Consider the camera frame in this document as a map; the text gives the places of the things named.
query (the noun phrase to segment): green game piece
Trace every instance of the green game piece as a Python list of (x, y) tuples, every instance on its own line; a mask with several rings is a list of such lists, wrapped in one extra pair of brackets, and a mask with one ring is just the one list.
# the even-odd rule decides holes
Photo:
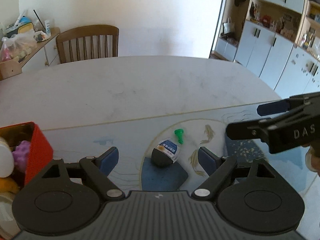
[(174, 134), (178, 137), (178, 142), (180, 144), (183, 144), (183, 138), (182, 138), (182, 134), (183, 134), (183, 129), (177, 129), (174, 131)]

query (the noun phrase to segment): hand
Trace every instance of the hand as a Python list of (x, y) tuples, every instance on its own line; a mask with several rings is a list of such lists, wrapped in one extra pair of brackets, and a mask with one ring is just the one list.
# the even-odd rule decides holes
[(310, 146), (306, 153), (306, 166), (309, 170), (317, 172), (320, 176), (320, 140), (313, 141), (311, 144), (303, 145), (303, 147)]

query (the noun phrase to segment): red container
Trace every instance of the red container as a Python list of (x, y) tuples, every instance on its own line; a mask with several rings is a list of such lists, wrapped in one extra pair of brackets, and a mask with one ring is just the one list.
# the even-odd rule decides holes
[(39, 126), (34, 122), (2, 127), (0, 128), (0, 137), (4, 138), (10, 147), (17, 146), (23, 140), (31, 142), (26, 174), (23, 181), (20, 183), (17, 181), (20, 186), (26, 185), (52, 160), (53, 149)]

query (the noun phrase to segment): wooden chair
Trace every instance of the wooden chair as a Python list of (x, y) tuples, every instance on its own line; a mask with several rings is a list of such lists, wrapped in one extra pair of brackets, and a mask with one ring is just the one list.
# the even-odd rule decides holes
[[(60, 63), (66, 63), (66, 55), (63, 47), (63, 43), (68, 41), (70, 62), (74, 61), (74, 54), (72, 51), (72, 40), (76, 40), (76, 57), (77, 61), (93, 59), (94, 58), (94, 42), (93, 37), (97, 36), (97, 56), (101, 58), (101, 43), (100, 36), (104, 36), (104, 57), (108, 57), (108, 35), (112, 35), (112, 57), (118, 57), (118, 41), (119, 41), (119, 29), (111, 25), (88, 25), (77, 27), (57, 36), (57, 48), (60, 58)], [(86, 37), (90, 37), (90, 58), (87, 54)], [(83, 54), (80, 53), (79, 39), (83, 39)]]

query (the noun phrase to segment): purple toy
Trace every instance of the purple toy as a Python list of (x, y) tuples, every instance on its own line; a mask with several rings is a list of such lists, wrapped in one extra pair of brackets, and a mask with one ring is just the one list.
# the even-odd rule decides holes
[(14, 158), (14, 166), (18, 171), (26, 172), (28, 157), (30, 152), (30, 142), (22, 141), (20, 145), (16, 147), (16, 150), (12, 152)]

